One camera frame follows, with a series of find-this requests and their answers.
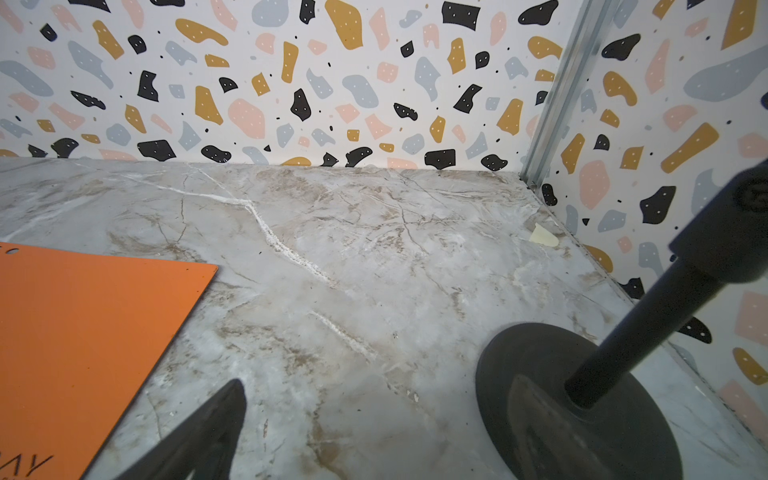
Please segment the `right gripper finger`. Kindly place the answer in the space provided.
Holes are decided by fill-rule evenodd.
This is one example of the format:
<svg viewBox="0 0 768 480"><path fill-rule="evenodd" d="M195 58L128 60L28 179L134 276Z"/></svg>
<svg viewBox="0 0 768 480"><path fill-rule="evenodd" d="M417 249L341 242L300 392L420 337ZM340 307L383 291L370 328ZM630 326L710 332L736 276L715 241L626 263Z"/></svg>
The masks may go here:
<svg viewBox="0 0 768 480"><path fill-rule="evenodd" d="M228 479L247 410L244 385L228 381L120 479Z"/></svg>

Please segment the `orange folder black inside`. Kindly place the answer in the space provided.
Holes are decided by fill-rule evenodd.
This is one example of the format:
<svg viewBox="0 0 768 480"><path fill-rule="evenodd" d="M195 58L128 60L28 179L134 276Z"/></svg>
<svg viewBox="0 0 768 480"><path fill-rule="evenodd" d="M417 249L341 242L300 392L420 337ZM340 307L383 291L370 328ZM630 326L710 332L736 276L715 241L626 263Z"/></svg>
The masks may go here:
<svg viewBox="0 0 768 480"><path fill-rule="evenodd" d="M3 243L2 477L81 477L216 271Z"/></svg>

